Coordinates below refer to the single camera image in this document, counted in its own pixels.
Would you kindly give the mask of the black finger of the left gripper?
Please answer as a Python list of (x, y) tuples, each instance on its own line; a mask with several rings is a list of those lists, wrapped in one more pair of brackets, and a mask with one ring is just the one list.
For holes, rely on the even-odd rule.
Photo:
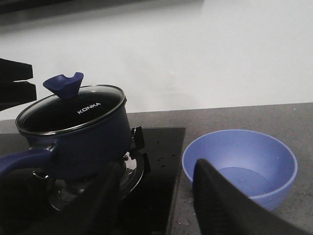
[(33, 78), (31, 64), (0, 59), (0, 81), (13, 82)]
[(0, 83), (0, 110), (9, 109), (37, 99), (36, 86), (26, 81)]

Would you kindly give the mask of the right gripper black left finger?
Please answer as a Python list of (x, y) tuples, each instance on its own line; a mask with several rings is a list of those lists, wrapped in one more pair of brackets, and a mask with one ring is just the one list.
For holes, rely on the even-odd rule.
[(119, 205), (121, 167), (110, 163), (61, 211), (46, 198), (52, 180), (19, 170), (0, 181), (2, 235), (110, 235)]

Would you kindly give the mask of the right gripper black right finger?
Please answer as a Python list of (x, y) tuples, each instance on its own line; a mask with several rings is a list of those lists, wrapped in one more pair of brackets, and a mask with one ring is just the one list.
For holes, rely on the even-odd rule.
[(253, 202), (205, 159), (196, 161), (192, 188), (203, 235), (308, 234)]

